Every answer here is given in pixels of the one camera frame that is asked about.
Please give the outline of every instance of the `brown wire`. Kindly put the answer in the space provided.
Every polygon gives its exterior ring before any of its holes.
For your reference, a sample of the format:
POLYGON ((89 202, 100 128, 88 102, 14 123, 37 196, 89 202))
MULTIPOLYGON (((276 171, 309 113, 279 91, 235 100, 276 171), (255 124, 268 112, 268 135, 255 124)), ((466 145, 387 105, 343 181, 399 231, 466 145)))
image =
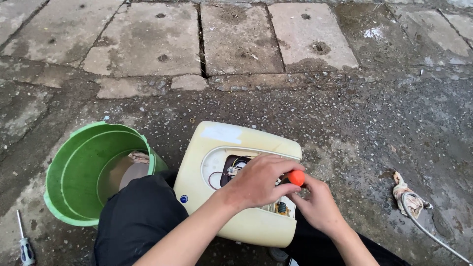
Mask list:
POLYGON ((212 186, 212 184, 210 183, 210 177, 211 177, 213 174, 216 174, 216 173, 224 174, 224 175, 227 175, 227 176, 231 177, 231 175, 226 174, 226 173, 224 173, 224 172, 218 172, 218 171, 217 171, 217 172, 211 173, 211 174, 209 175, 209 186, 211 186, 211 187, 212 187, 213 189, 215 189, 215 190, 217 190, 217 189, 216 189, 214 186, 212 186))

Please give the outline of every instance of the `screwdriver with blue handle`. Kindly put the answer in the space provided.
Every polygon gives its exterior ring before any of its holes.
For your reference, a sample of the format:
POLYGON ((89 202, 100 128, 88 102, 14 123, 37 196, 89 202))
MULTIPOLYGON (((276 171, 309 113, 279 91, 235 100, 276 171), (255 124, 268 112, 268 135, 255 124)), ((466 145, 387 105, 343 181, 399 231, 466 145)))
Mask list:
POLYGON ((31 248, 31 244, 23 235, 23 226, 21 225, 21 215, 20 210, 17 210, 18 224, 20 225, 21 239, 20 239, 20 250, 21 250, 21 262, 23 266, 35 265, 35 254, 31 248))

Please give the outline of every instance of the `black pants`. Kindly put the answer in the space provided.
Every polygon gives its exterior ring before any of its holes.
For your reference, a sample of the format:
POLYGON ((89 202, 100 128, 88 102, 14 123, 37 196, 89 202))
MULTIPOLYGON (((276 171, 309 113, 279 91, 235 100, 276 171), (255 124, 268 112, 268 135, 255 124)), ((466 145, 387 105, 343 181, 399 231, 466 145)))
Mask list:
MULTIPOLYGON (((97 266, 131 266, 152 246, 188 217, 171 188, 176 171, 132 180, 112 196, 100 214, 94 245, 97 266)), ((332 241, 314 229, 296 210, 296 232, 283 250, 300 266, 344 266, 332 241)), ((381 266, 408 266, 387 249, 360 235, 381 266)))

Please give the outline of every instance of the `green bucket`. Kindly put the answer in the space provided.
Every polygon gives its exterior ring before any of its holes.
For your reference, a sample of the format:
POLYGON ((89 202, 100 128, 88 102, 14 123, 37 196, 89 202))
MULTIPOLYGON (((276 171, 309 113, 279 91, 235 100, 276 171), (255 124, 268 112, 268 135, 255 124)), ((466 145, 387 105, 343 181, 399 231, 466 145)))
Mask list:
POLYGON ((65 223, 97 225, 106 198, 113 194, 101 193, 99 187, 117 162, 132 151, 149 154, 148 175, 167 169, 146 138, 125 125, 97 122, 73 132, 49 165, 46 206, 65 223))

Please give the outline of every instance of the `hand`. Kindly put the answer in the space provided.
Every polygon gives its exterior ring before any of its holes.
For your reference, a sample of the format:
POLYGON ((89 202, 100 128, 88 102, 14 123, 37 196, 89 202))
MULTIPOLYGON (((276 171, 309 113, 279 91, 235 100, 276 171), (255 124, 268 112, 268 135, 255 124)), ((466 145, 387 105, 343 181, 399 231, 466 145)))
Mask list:
POLYGON ((218 192, 227 195, 226 203, 235 206, 239 211, 261 207, 277 201, 288 193, 300 191, 300 187, 294 184, 283 184, 275 187, 279 176, 295 169, 306 170, 297 162, 281 158, 275 154, 259 155, 249 161, 218 192))
POLYGON ((342 217, 326 183, 306 174, 304 184, 310 191, 308 199, 302 199, 295 193, 286 196, 296 204, 310 225, 330 238, 333 238, 338 232, 350 228, 342 217))

